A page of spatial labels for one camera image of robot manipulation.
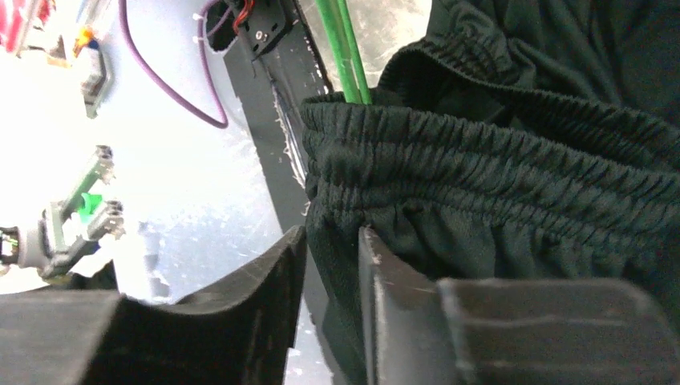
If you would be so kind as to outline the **black shorts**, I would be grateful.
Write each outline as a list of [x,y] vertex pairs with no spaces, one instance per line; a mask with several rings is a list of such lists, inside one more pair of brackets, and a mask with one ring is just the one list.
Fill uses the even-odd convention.
[[366,382],[365,225],[433,278],[623,278],[678,327],[678,2],[435,1],[371,98],[301,106],[348,384]]

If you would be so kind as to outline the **green plastic hanger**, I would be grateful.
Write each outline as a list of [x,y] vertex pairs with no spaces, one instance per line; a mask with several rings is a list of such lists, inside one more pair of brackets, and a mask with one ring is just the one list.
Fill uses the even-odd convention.
[[370,89],[345,0],[316,0],[347,103],[371,104]]

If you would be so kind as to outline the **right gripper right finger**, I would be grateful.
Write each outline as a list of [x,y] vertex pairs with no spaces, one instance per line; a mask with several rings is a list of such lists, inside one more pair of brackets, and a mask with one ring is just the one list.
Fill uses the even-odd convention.
[[358,233],[370,384],[676,384],[679,341],[650,296],[586,280],[433,281]]

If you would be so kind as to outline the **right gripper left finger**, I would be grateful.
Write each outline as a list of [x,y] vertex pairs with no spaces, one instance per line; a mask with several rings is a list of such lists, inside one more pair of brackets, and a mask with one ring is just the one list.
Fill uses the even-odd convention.
[[294,345],[306,232],[173,305],[114,290],[1,298],[4,384],[281,384]]

